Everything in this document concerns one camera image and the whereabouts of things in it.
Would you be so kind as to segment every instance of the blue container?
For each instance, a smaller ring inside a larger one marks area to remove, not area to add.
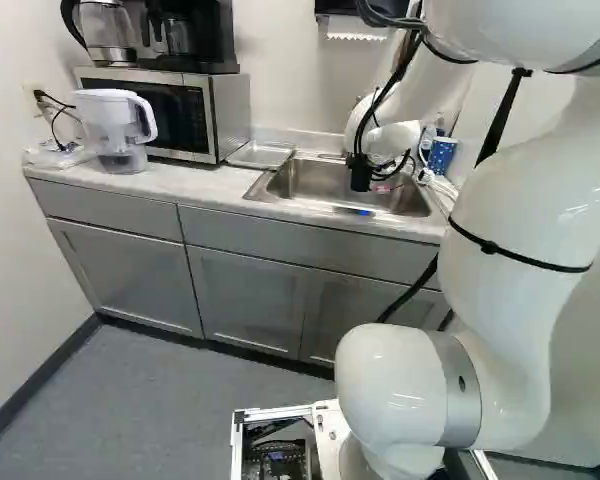
[[[451,137],[435,137],[429,153],[429,168],[436,175],[444,175],[453,160],[458,140]]]

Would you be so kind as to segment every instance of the microwave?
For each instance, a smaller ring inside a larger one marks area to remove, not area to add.
[[[80,88],[136,92],[153,108],[158,136],[147,153],[217,164],[251,139],[249,75],[78,67]]]

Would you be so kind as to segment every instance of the gray countertop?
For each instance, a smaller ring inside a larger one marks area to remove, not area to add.
[[[146,171],[135,175],[111,175],[97,160],[66,170],[46,170],[32,165],[24,166],[23,170],[29,178],[422,243],[439,244],[447,225],[436,198],[425,190],[422,193],[429,203],[431,215],[424,218],[397,217],[396,220],[245,200],[242,196],[262,172],[226,164],[209,167],[150,162]]]

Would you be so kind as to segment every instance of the cabinet door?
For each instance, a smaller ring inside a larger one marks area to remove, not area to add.
[[[315,272],[308,295],[301,359],[333,364],[340,339],[357,325],[374,322],[408,287],[329,272]],[[441,293],[420,290],[389,323],[438,327],[449,307]]]
[[[184,245],[48,219],[94,308],[202,337]]]
[[[208,339],[298,358],[310,270],[187,249]]]

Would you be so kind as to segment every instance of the gray carpet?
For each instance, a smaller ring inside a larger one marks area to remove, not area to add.
[[[231,412],[332,382],[103,327],[0,439],[0,480],[228,480]]]

